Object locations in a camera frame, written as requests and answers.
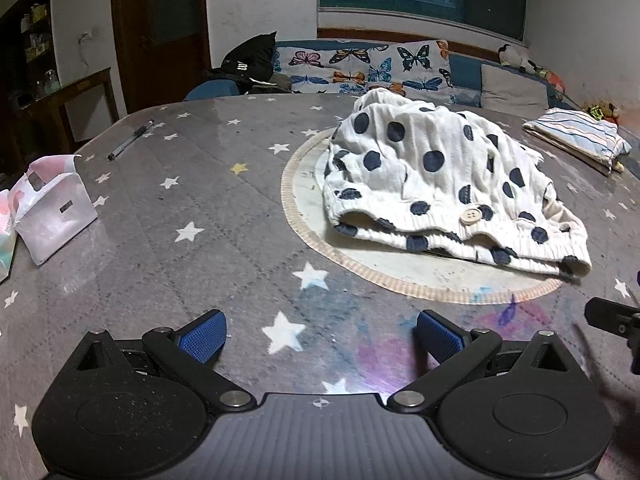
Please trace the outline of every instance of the white paper bag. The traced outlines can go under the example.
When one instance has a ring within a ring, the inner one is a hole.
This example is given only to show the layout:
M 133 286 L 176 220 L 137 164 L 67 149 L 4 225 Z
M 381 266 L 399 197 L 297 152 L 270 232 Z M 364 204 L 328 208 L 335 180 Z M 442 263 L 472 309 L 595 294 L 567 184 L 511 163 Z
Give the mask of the white paper bag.
M 14 249 L 14 217 L 9 208 L 9 190 L 4 189 L 0 191 L 0 282 L 9 275 Z
M 36 265 L 44 263 L 97 217 L 76 173 L 74 157 L 39 158 L 9 192 L 15 230 Z

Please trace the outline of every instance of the black butterfly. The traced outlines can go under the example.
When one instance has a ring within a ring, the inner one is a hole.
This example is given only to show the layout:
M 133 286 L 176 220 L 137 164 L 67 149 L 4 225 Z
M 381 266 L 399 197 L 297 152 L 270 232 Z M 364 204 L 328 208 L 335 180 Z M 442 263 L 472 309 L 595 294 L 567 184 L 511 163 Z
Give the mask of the black butterfly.
M 414 67 L 414 63 L 420 63 L 424 68 L 431 68 L 431 62 L 429 61 L 429 45 L 421 46 L 418 54 L 413 54 L 405 49 L 404 46 L 399 46 L 398 54 L 402 57 L 404 72 L 411 70 Z
M 349 56 L 357 57 L 359 60 L 365 63 L 371 63 L 369 53 L 363 48 L 344 48 L 337 50 L 336 53 L 329 60 L 329 63 L 338 63 Z
M 453 85 L 451 84 L 451 72 L 449 72 L 449 70 L 446 70 L 444 68 L 441 68 L 440 70 L 438 70 L 438 72 L 442 74 L 444 81 L 447 82 L 447 86 L 449 88 L 453 88 Z

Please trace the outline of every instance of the metal screw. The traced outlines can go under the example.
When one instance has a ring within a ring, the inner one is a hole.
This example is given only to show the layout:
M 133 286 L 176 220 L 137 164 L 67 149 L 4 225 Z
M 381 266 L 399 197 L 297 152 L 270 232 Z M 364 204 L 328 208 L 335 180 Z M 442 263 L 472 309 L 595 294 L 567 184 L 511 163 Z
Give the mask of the metal screw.
M 251 396 L 247 392 L 241 392 L 240 390 L 229 390 L 220 395 L 220 402 L 232 408 L 240 408 L 251 402 Z
M 401 406 L 413 408 L 424 402 L 424 395 L 413 390 L 402 390 L 394 395 L 394 401 Z

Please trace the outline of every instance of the folded cloth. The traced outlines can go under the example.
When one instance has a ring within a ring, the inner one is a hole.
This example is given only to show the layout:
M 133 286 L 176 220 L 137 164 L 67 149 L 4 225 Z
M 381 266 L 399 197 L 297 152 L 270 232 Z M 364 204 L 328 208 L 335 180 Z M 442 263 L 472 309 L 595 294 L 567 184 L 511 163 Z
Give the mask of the folded cloth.
M 329 152 L 324 208 L 344 235 L 544 274 L 591 269 L 586 229 L 539 154 L 475 113 L 375 89 Z
M 598 121 L 578 110 L 551 108 L 522 128 L 606 175 L 611 173 L 618 156 L 631 151 L 629 143 L 618 135 L 616 124 Z

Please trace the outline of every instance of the door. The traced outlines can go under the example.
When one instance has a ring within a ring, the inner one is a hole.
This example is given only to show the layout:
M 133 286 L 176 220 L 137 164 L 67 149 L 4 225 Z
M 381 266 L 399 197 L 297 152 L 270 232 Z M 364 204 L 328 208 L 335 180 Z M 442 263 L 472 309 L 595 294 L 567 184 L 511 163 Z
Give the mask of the door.
M 111 0 L 129 113 L 182 101 L 210 68 L 205 0 Z

